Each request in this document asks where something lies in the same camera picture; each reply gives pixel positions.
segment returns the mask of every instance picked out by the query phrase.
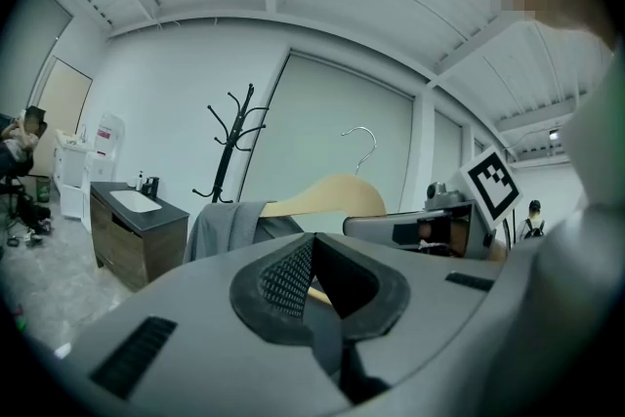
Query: sink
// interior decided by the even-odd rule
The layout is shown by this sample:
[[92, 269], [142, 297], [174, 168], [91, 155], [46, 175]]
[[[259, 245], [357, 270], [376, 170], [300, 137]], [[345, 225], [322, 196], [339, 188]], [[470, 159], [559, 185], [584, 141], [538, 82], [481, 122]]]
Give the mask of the sink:
[[133, 212], [150, 212], [160, 209], [160, 205], [138, 191], [122, 189], [120, 191], [112, 191], [110, 194], [124, 207]]

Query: gray cloth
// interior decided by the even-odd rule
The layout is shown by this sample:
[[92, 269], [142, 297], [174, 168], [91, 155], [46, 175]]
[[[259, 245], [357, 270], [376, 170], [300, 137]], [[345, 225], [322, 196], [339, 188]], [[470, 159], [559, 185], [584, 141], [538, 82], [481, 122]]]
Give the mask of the gray cloth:
[[304, 232], [293, 218], [262, 218], [267, 202], [209, 203], [188, 236], [183, 263], [224, 254], [252, 243]]

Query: bathroom vanity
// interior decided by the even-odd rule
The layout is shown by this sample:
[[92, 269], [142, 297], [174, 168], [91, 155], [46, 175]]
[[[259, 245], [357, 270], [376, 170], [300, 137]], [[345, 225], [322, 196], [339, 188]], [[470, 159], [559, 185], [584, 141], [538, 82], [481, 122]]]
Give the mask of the bathroom vanity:
[[188, 213], [125, 183], [91, 183], [91, 235], [98, 267], [139, 290], [183, 262]]

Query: floor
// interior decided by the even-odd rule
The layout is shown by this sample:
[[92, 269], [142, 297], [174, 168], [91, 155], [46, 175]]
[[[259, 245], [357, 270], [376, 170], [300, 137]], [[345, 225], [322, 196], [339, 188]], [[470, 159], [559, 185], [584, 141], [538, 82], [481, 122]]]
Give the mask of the floor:
[[[25, 178], [33, 193], [34, 180]], [[6, 204], [0, 202], [0, 235], [4, 244]], [[61, 215], [59, 194], [52, 189], [53, 231], [42, 244], [4, 245], [0, 259], [0, 285], [6, 304], [20, 306], [25, 332], [53, 350], [71, 342], [87, 325], [132, 295], [107, 268], [98, 268], [91, 235], [79, 220]], [[25, 227], [11, 229], [24, 235]]]

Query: black coat rack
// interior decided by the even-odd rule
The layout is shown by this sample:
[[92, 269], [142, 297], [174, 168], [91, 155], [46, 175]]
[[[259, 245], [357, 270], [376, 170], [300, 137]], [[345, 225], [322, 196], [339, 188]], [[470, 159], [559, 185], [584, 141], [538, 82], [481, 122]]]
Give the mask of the black coat rack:
[[222, 199], [224, 178], [226, 177], [226, 172], [228, 171], [228, 166], [230, 164], [230, 158], [232, 157], [232, 152], [234, 151], [235, 148], [238, 149], [239, 151], [251, 151], [252, 150], [251, 148], [240, 148], [236, 142], [240, 140], [246, 134], [249, 134], [250, 132], [258, 131], [260, 129], [265, 129], [265, 127], [267, 127], [266, 125], [261, 125], [260, 127], [254, 127], [253, 129], [250, 129], [248, 131], [241, 132], [241, 130], [243, 129], [243, 122], [245, 122], [247, 115], [249, 115], [252, 111], [256, 111], [259, 109], [264, 109], [264, 110], [269, 109], [268, 107], [256, 107], [256, 108], [251, 108], [250, 110], [248, 110], [247, 106], [250, 104], [250, 99], [252, 98], [253, 94], [254, 94], [254, 86], [250, 84], [247, 89], [247, 97], [245, 98], [245, 102], [243, 103], [243, 106], [241, 106], [241, 103], [238, 101], [238, 99], [235, 98], [231, 93], [228, 93], [228, 95], [231, 98], [233, 98], [234, 101], [236, 102], [236, 108], [237, 108], [236, 118], [234, 119], [234, 124], [232, 124], [232, 129], [230, 130], [230, 132], [228, 132], [228, 128], [226, 127], [226, 124], [219, 117], [219, 115], [215, 112], [213, 107], [210, 105], [207, 106], [210, 112], [215, 115], [215, 118], [217, 118], [219, 123], [222, 124], [222, 127], [224, 127], [224, 131], [226, 132], [226, 141], [222, 142], [219, 139], [217, 139], [217, 137], [215, 137], [215, 141], [219, 143], [220, 145], [224, 145], [225, 148], [224, 148], [224, 153], [222, 154], [222, 159], [219, 162], [219, 167], [217, 168], [217, 175], [215, 176], [215, 182], [213, 183], [213, 190], [208, 194], [204, 194], [204, 193], [200, 193], [197, 189], [194, 189], [193, 193], [203, 196], [204, 198], [208, 198], [209, 196], [212, 195], [213, 196], [212, 203], [216, 203], [217, 201], [224, 202], [224, 203], [232, 203], [232, 200]]

